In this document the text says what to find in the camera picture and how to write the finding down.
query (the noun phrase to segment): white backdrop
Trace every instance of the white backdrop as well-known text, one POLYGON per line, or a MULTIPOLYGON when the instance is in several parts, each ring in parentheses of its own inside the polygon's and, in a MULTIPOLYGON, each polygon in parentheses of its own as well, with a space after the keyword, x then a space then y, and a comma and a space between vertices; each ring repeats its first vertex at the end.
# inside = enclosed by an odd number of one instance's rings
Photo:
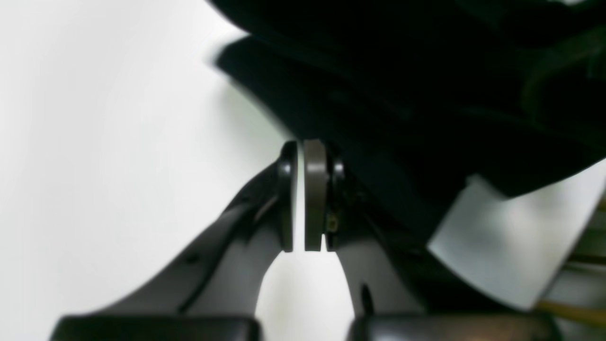
MULTIPOLYGON (((0 340, 136 289, 277 157, 288 133, 212 66, 242 35, 202 0, 0 0, 0 340)), ((343 340, 344 275, 301 226, 257 315, 343 340)))

